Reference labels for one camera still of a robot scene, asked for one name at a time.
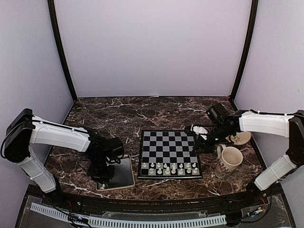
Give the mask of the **metal tray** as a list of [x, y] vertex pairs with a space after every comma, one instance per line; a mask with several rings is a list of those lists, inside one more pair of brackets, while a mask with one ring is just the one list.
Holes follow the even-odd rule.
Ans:
[[[121, 159], [121, 163], [115, 163], [114, 166], [115, 171], [113, 178], [108, 183], [97, 182], [95, 185], [97, 191], [120, 190], [135, 186], [132, 161], [129, 155], [124, 155], [124, 157]], [[100, 187], [103, 184], [105, 184], [106, 187], [104, 190], [101, 190]]]

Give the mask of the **black grey chessboard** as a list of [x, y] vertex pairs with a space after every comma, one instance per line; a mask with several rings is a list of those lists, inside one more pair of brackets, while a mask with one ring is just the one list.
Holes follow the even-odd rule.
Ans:
[[[193, 146], [195, 139], [192, 135], [185, 133], [184, 131], [162, 131], [162, 130], [143, 130], [141, 133], [141, 143], [139, 151], [139, 163], [138, 163], [138, 179], [146, 180], [160, 180], [160, 179], [202, 179], [203, 174], [200, 168], [200, 158], [194, 153]], [[155, 169], [154, 175], [149, 175], [149, 169], [151, 163], [154, 163], [153, 169]], [[156, 167], [157, 163], [160, 163], [163, 173], [159, 175]], [[187, 173], [186, 164], [190, 163], [192, 173]], [[167, 163], [167, 166], [172, 169], [172, 164], [176, 163], [176, 174], [166, 175], [166, 168], [163, 164]], [[184, 174], [179, 175], [179, 164], [183, 163]], [[196, 163], [198, 168], [197, 173], [193, 173], [192, 164]]]

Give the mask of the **white king chess piece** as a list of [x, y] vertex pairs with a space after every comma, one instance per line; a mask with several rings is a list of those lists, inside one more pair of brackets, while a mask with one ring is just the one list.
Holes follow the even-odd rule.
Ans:
[[171, 174], [175, 175], [176, 174], [176, 166], [172, 166], [171, 169]]

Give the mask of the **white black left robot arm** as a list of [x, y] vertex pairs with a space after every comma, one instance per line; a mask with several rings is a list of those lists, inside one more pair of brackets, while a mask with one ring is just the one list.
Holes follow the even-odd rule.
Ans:
[[67, 196], [58, 190], [55, 177], [45, 168], [32, 149], [33, 144], [46, 144], [87, 153], [98, 169], [104, 158], [119, 155], [119, 138], [106, 139], [97, 131], [49, 122], [24, 109], [7, 127], [0, 148], [2, 158], [17, 164], [57, 207], [67, 203]]

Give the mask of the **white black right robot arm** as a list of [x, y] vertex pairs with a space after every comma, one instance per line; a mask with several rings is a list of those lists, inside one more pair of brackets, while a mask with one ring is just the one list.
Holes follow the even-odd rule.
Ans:
[[267, 113], [238, 110], [228, 114], [222, 107], [209, 109], [213, 127], [192, 124], [189, 131], [197, 139], [194, 152], [211, 153], [214, 146], [230, 135], [253, 133], [267, 168], [247, 186], [242, 201], [253, 206], [261, 193], [284, 180], [304, 164], [304, 112]]

